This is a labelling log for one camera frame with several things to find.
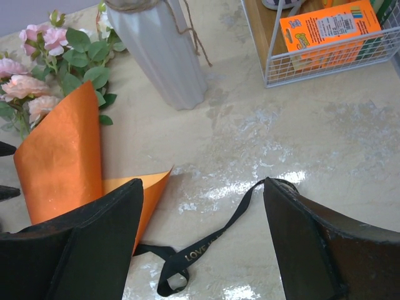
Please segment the black printed ribbon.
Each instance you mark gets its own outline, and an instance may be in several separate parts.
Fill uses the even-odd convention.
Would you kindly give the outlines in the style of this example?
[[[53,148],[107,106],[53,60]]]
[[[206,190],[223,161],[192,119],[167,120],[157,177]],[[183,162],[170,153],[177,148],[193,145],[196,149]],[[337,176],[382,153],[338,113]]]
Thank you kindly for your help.
[[[234,214],[224,227],[200,239],[181,251],[176,251],[170,246],[156,246],[149,244],[137,245],[136,250],[134,251],[135,256],[145,253],[153,253],[164,260],[164,265],[162,267],[157,284],[157,293],[160,296],[169,297],[185,290],[190,280],[188,267],[198,261],[208,250],[210,245],[220,236],[222,236],[222,234],[225,233],[228,228],[230,228],[246,212],[250,205],[253,191],[256,187],[264,184],[265,182],[266,181],[264,179],[257,182],[244,194]],[[177,274],[181,275],[186,282],[182,286],[172,287],[168,280]]]

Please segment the orange wrapping paper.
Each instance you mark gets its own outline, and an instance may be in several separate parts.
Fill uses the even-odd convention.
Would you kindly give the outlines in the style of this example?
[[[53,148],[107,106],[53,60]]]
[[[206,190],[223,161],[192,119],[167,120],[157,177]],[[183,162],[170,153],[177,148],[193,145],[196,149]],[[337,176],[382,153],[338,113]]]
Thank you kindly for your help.
[[[91,82],[66,96],[17,148],[14,164],[32,226],[130,181],[103,179],[98,100]]]

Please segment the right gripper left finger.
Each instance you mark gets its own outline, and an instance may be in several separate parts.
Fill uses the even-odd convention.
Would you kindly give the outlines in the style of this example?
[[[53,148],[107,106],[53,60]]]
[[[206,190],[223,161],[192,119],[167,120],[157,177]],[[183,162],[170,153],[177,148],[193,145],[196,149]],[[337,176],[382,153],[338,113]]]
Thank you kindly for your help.
[[[1,233],[1,299],[121,299],[143,208],[140,179]]]

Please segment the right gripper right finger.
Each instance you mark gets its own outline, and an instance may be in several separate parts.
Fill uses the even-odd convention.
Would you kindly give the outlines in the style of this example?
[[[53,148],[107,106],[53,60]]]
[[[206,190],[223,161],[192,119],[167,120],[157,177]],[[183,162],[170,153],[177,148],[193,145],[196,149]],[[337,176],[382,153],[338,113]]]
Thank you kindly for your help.
[[[399,233],[266,178],[264,206],[286,299],[399,299]]]

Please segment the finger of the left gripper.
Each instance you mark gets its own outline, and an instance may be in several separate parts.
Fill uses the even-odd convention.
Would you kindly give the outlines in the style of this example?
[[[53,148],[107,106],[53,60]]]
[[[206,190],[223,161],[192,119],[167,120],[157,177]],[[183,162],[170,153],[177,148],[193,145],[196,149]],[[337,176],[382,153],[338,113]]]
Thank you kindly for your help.
[[[16,152],[16,147],[5,142],[0,142],[0,156],[11,156]]]
[[[18,197],[21,194],[20,189],[16,187],[9,187],[0,185],[0,201],[5,201]]]

